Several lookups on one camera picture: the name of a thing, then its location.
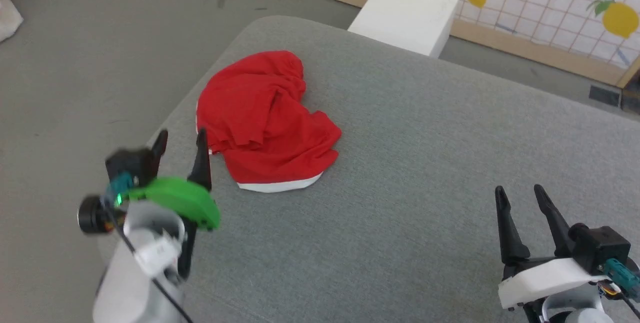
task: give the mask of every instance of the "wooden frame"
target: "wooden frame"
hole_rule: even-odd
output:
[[[356,7],[362,7],[367,2],[367,0],[336,1]],[[598,59],[573,54],[550,45],[537,44],[525,38],[459,19],[453,22],[451,36],[546,64],[547,66],[581,75],[617,88],[626,87],[631,78],[640,70],[640,58],[636,59],[629,69],[625,71],[620,67]]]

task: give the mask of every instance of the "red garment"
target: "red garment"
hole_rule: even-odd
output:
[[[196,109],[198,129],[206,129],[211,151],[222,153],[238,184],[306,180],[334,163],[331,147],[342,132],[326,114],[300,104],[305,90],[302,62],[288,51],[248,56],[208,82]]]

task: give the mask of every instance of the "gray table surface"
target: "gray table surface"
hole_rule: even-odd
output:
[[[272,194],[240,190],[212,156],[222,220],[196,240],[195,321],[525,322],[498,300],[498,185],[535,256],[553,241],[534,184],[570,225],[640,244],[638,123],[299,18],[262,18],[233,41],[162,126],[161,175],[190,170],[208,79],[268,50],[302,59],[302,103],[342,129],[340,156],[309,188]],[[635,322],[623,303],[605,307]]]

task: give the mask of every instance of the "white hem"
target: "white hem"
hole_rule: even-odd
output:
[[[278,193],[284,191],[293,191],[295,189],[302,189],[314,184],[322,173],[308,179],[300,179],[299,181],[284,181],[284,182],[266,182],[266,183],[253,183],[253,182],[239,182],[238,187],[246,189],[247,191],[254,191],[260,193]]]

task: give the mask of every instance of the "concrete floor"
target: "concrete floor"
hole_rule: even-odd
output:
[[[250,22],[274,14],[345,29],[332,0],[13,0],[0,43],[0,312],[10,323],[90,321],[104,266],[76,210],[104,159],[144,144]],[[443,59],[622,114],[592,82],[455,38]]]

